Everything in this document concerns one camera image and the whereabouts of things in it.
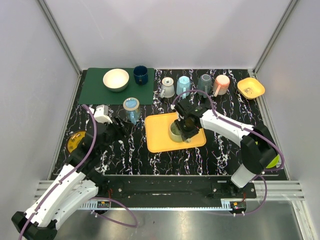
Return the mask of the pale green mug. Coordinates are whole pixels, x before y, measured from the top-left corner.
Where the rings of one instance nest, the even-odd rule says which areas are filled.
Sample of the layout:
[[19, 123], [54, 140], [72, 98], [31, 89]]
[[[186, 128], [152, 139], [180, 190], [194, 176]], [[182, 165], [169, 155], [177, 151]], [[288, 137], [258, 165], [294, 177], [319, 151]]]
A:
[[179, 132], [179, 129], [177, 128], [177, 126], [174, 122], [170, 125], [169, 137], [172, 141], [174, 141], [176, 143], [182, 143], [182, 142], [190, 143], [191, 142], [190, 139], [187, 139], [187, 140], [182, 139], [181, 133]]

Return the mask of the pink mug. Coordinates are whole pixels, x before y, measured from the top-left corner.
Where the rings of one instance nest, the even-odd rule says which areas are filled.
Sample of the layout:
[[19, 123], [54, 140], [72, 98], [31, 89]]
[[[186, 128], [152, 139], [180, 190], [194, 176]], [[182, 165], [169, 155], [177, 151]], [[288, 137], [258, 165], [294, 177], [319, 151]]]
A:
[[213, 83], [213, 96], [217, 97], [218, 95], [224, 95], [229, 88], [230, 79], [226, 75], [218, 75]]

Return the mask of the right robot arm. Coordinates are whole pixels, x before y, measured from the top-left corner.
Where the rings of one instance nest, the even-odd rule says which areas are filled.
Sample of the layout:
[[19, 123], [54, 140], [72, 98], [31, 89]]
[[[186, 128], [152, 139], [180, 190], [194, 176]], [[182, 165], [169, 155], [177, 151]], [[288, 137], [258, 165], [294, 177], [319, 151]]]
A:
[[182, 99], [171, 105], [178, 119], [174, 121], [182, 140], [185, 142], [196, 136], [201, 129], [219, 134], [240, 147], [242, 164], [231, 176], [227, 185], [228, 195], [239, 198], [245, 186], [279, 154], [279, 149], [267, 126], [253, 126], [226, 117], [205, 104], [195, 105]]

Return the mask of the orange-inside blue floral mug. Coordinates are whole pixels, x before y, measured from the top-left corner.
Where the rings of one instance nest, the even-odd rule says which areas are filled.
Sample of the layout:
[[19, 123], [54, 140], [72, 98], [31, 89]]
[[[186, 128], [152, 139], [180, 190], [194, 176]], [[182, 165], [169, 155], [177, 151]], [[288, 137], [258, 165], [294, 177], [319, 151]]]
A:
[[127, 119], [136, 125], [141, 117], [139, 100], [135, 97], [129, 97], [123, 102], [123, 108], [125, 109]]

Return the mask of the grey-blue faceted mug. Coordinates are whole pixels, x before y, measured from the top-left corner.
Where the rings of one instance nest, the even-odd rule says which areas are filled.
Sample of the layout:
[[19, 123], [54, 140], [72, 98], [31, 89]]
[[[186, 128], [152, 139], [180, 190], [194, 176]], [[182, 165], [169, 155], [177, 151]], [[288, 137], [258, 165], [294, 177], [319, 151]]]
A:
[[203, 91], [207, 95], [210, 95], [212, 90], [212, 78], [209, 74], [202, 74], [197, 83], [197, 89]]

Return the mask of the light blue faceted mug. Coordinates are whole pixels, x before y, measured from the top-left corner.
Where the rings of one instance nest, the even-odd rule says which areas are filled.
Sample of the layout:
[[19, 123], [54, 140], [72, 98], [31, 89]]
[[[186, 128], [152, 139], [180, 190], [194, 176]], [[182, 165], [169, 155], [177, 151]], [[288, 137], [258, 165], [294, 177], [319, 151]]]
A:
[[177, 81], [176, 94], [180, 95], [187, 91], [187, 93], [184, 93], [182, 95], [182, 98], [184, 99], [189, 95], [188, 91], [190, 90], [190, 87], [191, 87], [190, 78], [187, 76], [181, 76], [178, 78], [178, 81]]

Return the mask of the pale blue-grey mug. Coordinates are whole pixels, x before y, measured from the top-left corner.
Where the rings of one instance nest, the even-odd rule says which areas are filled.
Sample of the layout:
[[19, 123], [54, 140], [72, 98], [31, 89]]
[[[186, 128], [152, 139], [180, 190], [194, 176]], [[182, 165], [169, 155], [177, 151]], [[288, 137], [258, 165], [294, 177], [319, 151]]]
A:
[[171, 98], [175, 95], [174, 80], [171, 77], [162, 79], [162, 86], [160, 90], [160, 98]]

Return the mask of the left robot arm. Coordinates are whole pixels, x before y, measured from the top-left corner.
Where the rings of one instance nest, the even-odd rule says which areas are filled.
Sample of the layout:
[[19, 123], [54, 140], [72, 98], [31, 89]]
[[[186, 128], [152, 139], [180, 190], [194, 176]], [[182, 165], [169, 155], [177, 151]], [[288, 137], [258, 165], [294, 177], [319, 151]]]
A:
[[75, 133], [69, 138], [69, 157], [54, 182], [30, 208], [11, 218], [20, 239], [54, 239], [62, 223], [82, 204], [109, 194], [109, 180], [96, 166], [103, 149], [128, 137], [129, 126], [119, 117], [93, 120], [81, 136]]

